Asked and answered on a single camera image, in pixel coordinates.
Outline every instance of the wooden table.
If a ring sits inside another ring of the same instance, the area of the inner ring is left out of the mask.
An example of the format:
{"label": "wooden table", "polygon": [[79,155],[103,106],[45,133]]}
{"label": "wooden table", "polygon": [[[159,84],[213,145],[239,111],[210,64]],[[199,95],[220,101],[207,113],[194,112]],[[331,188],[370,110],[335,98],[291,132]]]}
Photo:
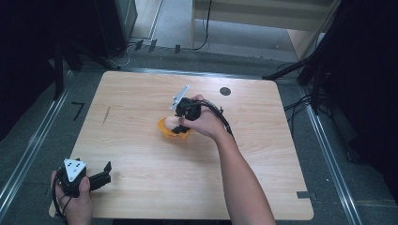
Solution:
{"label": "wooden table", "polygon": [[276,219],[311,219],[310,199],[298,198],[307,188],[275,82],[131,72],[103,75],[70,156],[87,162],[87,175],[112,161],[112,182],[92,192],[94,217],[229,218],[215,143],[197,132],[167,139],[157,127],[174,115],[172,96],[186,84],[186,97],[222,106]]}

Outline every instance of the gray floor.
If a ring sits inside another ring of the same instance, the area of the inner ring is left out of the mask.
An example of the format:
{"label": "gray floor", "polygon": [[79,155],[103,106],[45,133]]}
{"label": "gray floor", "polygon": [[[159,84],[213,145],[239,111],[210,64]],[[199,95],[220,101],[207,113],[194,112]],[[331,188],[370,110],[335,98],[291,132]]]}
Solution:
{"label": "gray floor", "polygon": [[[160,27],[158,24],[156,33],[161,31]],[[173,38],[164,37],[164,41]],[[275,37],[269,39],[274,39],[278,43],[286,43],[286,45],[289,42],[284,35],[275,35]],[[226,45],[234,45],[235,43],[233,40],[226,40],[226,42],[228,43]],[[137,68],[183,70],[233,74],[247,79],[261,79],[261,75],[271,74],[285,62],[294,61],[288,56],[285,58],[278,56],[279,60],[273,58],[273,54],[278,50],[272,47],[274,46],[272,41],[266,42],[264,46],[267,46],[264,49],[268,49],[268,54],[264,57],[254,56],[256,52],[251,52],[250,49],[245,50],[245,55],[238,56],[227,53],[228,48],[224,49],[225,52],[217,50],[217,53],[184,51],[179,54],[175,54],[173,48],[162,48],[161,46],[158,46],[154,52],[149,52],[148,46],[143,46],[138,51],[130,48],[130,62],[122,67],[122,70],[132,71]],[[288,49],[285,51],[286,54],[294,55]],[[123,53],[114,58],[113,61],[124,64],[128,61],[128,57]],[[69,94],[39,148],[38,154],[34,157],[35,160],[1,224],[62,223],[62,221],[53,219],[48,215],[51,202],[50,173],[60,166],[63,158],[69,157],[104,71],[105,69],[96,62],[84,60],[82,72],[74,73]],[[293,72],[277,81],[283,105],[294,103],[301,97],[300,89],[295,82],[297,76],[298,73]],[[20,119],[9,135],[0,142],[1,186],[6,183],[17,166],[29,140],[52,104],[53,93],[54,87],[51,86]],[[72,101],[85,103],[84,109],[76,121],[73,121],[73,117],[76,115],[78,107],[71,104]],[[366,164],[357,165],[349,162],[345,154],[344,144],[332,119],[324,114],[320,114],[320,119],[328,135],[334,156],[360,211],[363,224],[397,224],[398,207],[392,200],[381,175]],[[295,117],[294,142],[307,188],[316,195],[316,198],[312,199],[314,218],[310,221],[278,221],[278,224],[348,224],[318,139],[305,111]],[[95,219],[93,222],[93,224],[112,223],[113,221],[110,219]],[[182,221],[168,221],[168,224],[181,223]],[[190,224],[208,224],[208,221],[194,221]]]}

